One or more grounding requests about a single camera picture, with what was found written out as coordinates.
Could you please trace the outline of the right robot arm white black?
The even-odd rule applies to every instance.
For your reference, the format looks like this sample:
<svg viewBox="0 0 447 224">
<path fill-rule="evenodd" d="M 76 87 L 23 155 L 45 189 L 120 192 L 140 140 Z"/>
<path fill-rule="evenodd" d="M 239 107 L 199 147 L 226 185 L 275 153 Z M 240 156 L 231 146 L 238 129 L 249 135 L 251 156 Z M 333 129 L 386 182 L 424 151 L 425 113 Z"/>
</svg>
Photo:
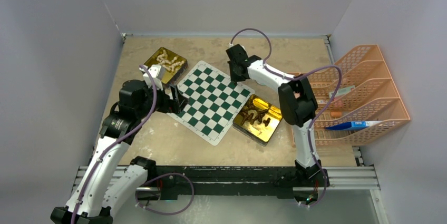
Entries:
<svg viewBox="0 0 447 224">
<path fill-rule="evenodd" d="M 316 117 L 318 104 L 309 80 L 296 80 L 291 74 L 270 67 L 257 55 L 248 56 L 240 44 L 226 49 L 229 58 L 231 81 L 254 80 L 271 88 L 278 94 L 283 119 L 291 126 L 297 150 L 295 165 L 297 181 L 307 186 L 316 178 L 326 180 L 316 151 L 314 129 L 311 125 Z"/>
</svg>

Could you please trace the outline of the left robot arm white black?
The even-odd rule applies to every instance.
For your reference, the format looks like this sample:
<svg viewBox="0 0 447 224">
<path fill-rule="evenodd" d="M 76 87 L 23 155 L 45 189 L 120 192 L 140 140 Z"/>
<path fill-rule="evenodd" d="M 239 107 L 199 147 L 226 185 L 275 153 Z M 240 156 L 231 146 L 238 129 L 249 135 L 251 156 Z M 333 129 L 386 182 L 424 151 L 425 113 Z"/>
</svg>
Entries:
<svg viewBox="0 0 447 224">
<path fill-rule="evenodd" d="M 112 223 L 123 204 L 138 186 L 157 181 L 156 162 L 134 158 L 125 174 L 111 184 L 116 168 L 136 134 L 153 112 L 179 114 L 188 99 L 170 86 L 171 94 L 144 80 L 122 84 L 119 99 L 104 119 L 92 160 L 65 206 L 51 213 L 54 223 Z"/>
</svg>

